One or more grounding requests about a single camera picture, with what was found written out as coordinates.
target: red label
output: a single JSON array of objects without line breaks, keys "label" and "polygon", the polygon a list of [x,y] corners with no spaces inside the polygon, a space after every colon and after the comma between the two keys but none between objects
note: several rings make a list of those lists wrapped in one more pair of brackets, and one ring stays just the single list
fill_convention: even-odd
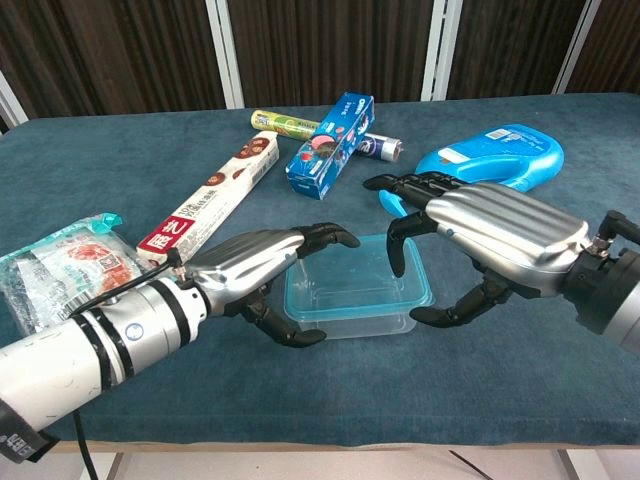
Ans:
[{"label": "red label", "polygon": [[172,215],[147,235],[138,246],[154,253],[167,253],[194,223],[195,220]]}]

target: robotic arm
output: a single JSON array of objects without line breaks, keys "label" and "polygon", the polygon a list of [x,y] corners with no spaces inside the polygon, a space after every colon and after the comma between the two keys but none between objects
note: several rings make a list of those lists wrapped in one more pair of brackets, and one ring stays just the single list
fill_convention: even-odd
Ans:
[{"label": "robotic arm", "polygon": [[332,223],[245,233],[185,266],[174,258],[177,281],[125,285],[120,295],[0,349],[0,453],[21,462],[45,452],[51,438],[42,429],[194,341],[207,317],[242,314],[288,347],[324,340],[320,330],[292,328],[265,296],[297,259],[333,243],[360,244]]},{"label": "robotic arm", "polygon": [[610,211],[593,239],[587,222],[493,183],[466,184],[437,172],[380,175],[364,183],[418,208],[391,222],[387,252],[396,276],[404,273],[405,238],[440,233],[456,243],[483,275],[480,285],[447,309],[420,307],[410,315],[438,328],[464,325],[505,303],[563,295],[578,322],[623,348],[640,353],[640,255],[609,248],[620,235],[640,245],[640,228]]}]

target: brown curtain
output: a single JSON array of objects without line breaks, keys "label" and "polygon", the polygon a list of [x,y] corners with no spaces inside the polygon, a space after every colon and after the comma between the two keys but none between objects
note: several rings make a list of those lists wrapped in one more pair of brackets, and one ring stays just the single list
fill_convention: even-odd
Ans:
[{"label": "brown curtain", "polygon": [[602,0],[566,91],[640,94],[638,0]]},{"label": "brown curtain", "polygon": [[465,0],[447,98],[551,93],[583,5]]},{"label": "brown curtain", "polygon": [[419,100],[432,0],[229,0],[245,104]]},{"label": "brown curtain", "polygon": [[30,118],[224,108],[204,0],[2,0],[0,70]]}]

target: blue tablecloth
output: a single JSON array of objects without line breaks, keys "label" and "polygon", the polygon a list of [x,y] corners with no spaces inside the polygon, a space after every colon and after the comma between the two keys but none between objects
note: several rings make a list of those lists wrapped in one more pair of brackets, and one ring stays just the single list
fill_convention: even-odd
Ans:
[{"label": "blue tablecloth", "polygon": [[[282,108],[320,119],[327,107]],[[0,255],[103,211],[136,244],[255,132],[249,110],[32,120],[0,139]],[[595,227],[609,208],[640,220],[640,97],[531,96],[376,105],[374,131],[405,141],[397,165],[351,159],[324,201],[291,191],[281,159],[210,239],[319,221],[358,235],[391,220],[361,182],[412,171],[427,152],[504,123],[555,137],[562,172],[532,195]],[[437,303],[479,281],[438,237],[417,239]],[[282,305],[280,278],[271,294]],[[575,321],[560,298],[512,297],[472,324],[405,335],[273,343],[240,317],[212,319],[192,345],[84,409],[90,439],[640,443],[640,358]],[[0,345],[19,338],[0,304]],[[74,438],[65,419],[51,429]]]}]

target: white robotic arm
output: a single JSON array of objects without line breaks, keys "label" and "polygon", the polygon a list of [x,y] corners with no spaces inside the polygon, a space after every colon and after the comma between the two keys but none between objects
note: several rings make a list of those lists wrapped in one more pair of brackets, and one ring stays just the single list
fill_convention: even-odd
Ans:
[{"label": "white robotic arm", "polygon": [[80,307],[56,327],[0,350],[0,453],[20,462],[46,450],[56,420],[194,341],[210,316],[245,319],[290,347],[325,338],[293,329],[265,302],[271,281],[331,243],[357,247],[335,224],[234,237],[159,278]]}]

